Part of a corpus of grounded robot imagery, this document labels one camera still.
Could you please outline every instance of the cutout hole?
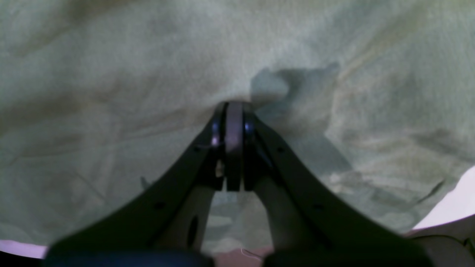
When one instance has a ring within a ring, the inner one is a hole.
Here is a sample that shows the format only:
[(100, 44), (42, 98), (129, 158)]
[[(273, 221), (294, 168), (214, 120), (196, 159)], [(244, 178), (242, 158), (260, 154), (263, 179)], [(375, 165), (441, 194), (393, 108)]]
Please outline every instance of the cutout hole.
[(188, 237), (186, 239), (186, 245), (190, 248), (196, 239), (196, 233), (198, 232), (198, 216), (194, 216), (188, 229)]

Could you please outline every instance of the green cloth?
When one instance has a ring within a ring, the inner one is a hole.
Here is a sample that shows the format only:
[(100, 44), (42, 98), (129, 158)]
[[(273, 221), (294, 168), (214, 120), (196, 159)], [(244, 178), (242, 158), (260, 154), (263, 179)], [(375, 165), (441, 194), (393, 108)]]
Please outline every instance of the green cloth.
[[(475, 161), (474, 25), (471, 0), (2, 0), (0, 239), (50, 245), (107, 216), (226, 100), (408, 231)], [(271, 244), (247, 193), (216, 194), (205, 238)]]

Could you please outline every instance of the wire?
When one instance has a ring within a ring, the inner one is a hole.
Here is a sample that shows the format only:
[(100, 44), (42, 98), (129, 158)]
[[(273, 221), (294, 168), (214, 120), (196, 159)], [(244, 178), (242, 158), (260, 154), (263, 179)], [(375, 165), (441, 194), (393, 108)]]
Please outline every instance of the wire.
[(250, 251), (248, 251), (248, 250), (245, 250), (245, 249), (243, 249), (243, 248), (241, 248), (241, 253), (242, 253), (244, 256), (246, 256), (246, 257), (250, 257), (250, 258), (256, 259), (256, 260), (258, 260), (258, 261), (262, 261), (262, 257), (261, 257), (261, 256), (259, 256), (259, 255), (257, 255), (257, 254), (254, 254), (254, 253), (252, 253), (252, 252), (250, 252)]

